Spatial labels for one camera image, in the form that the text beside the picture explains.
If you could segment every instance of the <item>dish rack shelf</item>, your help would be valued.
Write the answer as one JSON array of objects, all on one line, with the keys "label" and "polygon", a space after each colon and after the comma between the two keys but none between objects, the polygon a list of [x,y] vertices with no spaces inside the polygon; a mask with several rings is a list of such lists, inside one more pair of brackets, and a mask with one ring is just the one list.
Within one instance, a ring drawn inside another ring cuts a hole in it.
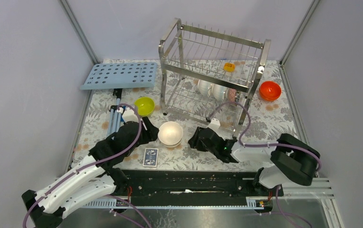
[{"label": "dish rack shelf", "polygon": [[[264,43],[239,38],[206,27],[181,23],[175,18],[159,44],[162,67],[161,109],[207,123],[208,115],[222,102],[201,95],[198,80],[235,89],[235,100],[248,108],[263,75],[271,40]],[[234,72],[223,69],[233,63]],[[178,74],[175,86],[167,85],[167,71]],[[215,117],[221,126],[238,134],[246,113],[235,104],[221,108]]]}]

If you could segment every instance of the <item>dish rack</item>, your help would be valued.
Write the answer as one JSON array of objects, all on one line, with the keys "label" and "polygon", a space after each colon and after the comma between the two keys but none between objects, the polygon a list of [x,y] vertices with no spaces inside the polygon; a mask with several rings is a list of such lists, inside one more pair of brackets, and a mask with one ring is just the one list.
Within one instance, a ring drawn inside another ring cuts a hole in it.
[{"label": "dish rack", "polygon": [[[271,40],[260,43],[181,22],[175,18],[159,44],[163,114],[171,112],[207,124],[207,117],[226,100],[220,102],[202,95],[197,89],[198,80],[235,89],[235,101],[248,109],[263,75]],[[225,71],[225,63],[235,64],[234,72]],[[170,75],[171,80],[177,79],[175,85],[167,85],[168,70],[175,73]],[[214,117],[236,136],[246,113],[239,106],[228,104]]]}]

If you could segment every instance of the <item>light blue tray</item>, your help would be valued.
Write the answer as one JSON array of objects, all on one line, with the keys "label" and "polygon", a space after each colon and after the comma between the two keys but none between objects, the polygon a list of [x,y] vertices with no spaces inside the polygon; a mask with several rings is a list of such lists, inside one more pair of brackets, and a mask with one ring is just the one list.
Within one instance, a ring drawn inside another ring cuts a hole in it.
[{"label": "light blue tray", "polygon": [[96,64],[81,89],[153,87],[156,68],[154,62]]}]

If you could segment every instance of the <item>yellow-green bowl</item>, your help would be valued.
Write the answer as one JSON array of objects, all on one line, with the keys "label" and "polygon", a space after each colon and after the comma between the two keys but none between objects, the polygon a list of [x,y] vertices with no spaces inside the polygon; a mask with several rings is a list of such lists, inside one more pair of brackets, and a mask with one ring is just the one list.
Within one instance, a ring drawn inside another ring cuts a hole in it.
[{"label": "yellow-green bowl", "polygon": [[146,96],[136,100],[134,105],[138,107],[138,114],[140,116],[149,116],[155,109],[155,102]]}]

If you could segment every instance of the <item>wall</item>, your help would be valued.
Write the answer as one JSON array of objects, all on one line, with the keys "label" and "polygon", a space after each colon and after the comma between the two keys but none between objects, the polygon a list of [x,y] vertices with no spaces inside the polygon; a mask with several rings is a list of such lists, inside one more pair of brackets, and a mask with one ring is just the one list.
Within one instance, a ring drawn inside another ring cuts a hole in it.
[{"label": "wall", "polygon": [[207,29],[271,39],[268,59],[280,59],[312,0],[69,0],[102,60],[158,59],[158,44],[173,18]]},{"label": "wall", "polygon": [[363,227],[363,1],[321,1],[286,69],[345,227]]},{"label": "wall", "polygon": [[22,227],[21,194],[64,172],[87,56],[57,0],[0,0],[0,228]]}]

